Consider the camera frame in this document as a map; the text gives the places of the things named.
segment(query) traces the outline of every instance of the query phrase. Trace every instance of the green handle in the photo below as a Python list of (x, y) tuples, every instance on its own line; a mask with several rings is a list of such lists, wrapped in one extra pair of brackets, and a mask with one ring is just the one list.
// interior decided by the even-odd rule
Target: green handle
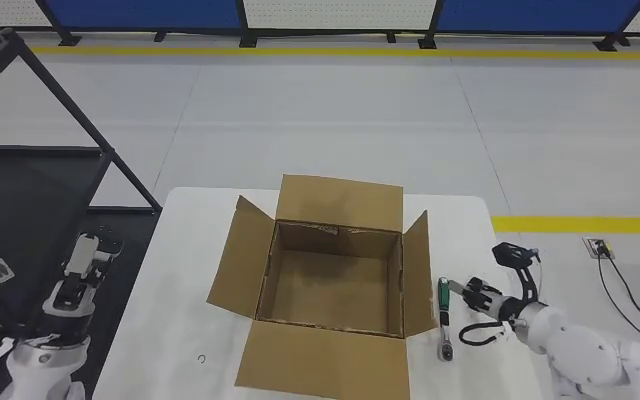
[(446, 278), (438, 279), (438, 308), (449, 311), (449, 281)]

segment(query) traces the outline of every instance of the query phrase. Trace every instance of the white table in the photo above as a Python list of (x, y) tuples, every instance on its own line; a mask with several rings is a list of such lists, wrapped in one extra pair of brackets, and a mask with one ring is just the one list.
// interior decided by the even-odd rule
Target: white table
[[(94, 399), (311, 398), (234, 386), (251, 320), (205, 300), (240, 194), (275, 214), (277, 191), (178, 188), (171, 192)], [(434, 285), (439, 276), (466, 282), (475, 275), (518, 296), (509, 270), (499, 267), (491, 254), (496, 239), (484, 201), (405, 195), (405, 229), (424, 209), (429, 212)], [(542, 399), (529, 350), (514, 336), (482, 348), (464, 346), (457, 332), (483, 317), (454, 295), (451, 318), (453, 362), (436, 358), (438, 330), (408, 339), (412, 400)]]

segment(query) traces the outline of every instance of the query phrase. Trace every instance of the box flap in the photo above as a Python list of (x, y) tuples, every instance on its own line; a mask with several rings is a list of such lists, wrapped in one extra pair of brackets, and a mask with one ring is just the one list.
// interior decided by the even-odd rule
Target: box flap
[(274, 221), (240, 196), (207, 302), (253, 318), (269, 257)]
[(284, 175), (276, 218), (402, 232), (402, 187)]
[(404, 335), (409, 337), (437, 328), (429, 265), (429, 223), (422, 213), (404, 234), (403, 243)]
[(409, 400), (406, 343), (254, 321), (236, 385), (333, 399)]

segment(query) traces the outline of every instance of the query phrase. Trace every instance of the gray floor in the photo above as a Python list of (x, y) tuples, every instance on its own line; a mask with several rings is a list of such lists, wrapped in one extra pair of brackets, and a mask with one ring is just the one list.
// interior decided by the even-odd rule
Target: gray floor
[[(177, 38), (166, 45), (203, 41)], [(161, 202), (177, 186), (276, 189), (283, 173), (299, 173), (399, 184), (408, 193), (475, 195), (493, 215), (640, 214), (640, 69), (634, 62), (42, 59)], [(20, 63), (0, 75), (0, 120), (2, 144), (91, 143)], [(94, 203), (144, 201), (110, 171)], [(580, 237), (499, 235), (540, 248), (548, 302), (580, 323), (640, 340), (609, 304)], [(640, 291), (640, 238), (607, 238), (632, 289)], [(640, 324), (612, 269), (604, 269), (616, 299)], [(628, 395), (616, 391), (607, 398)]]

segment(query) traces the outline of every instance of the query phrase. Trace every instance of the blue wall panel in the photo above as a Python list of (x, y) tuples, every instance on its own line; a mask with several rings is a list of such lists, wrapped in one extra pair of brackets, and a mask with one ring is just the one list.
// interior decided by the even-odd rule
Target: blue wall panel
[(48, 0), (64, 26), (239, 28), (235, 0)]
[(612, 32), (639, 0), (445, 0), (439, 30)]

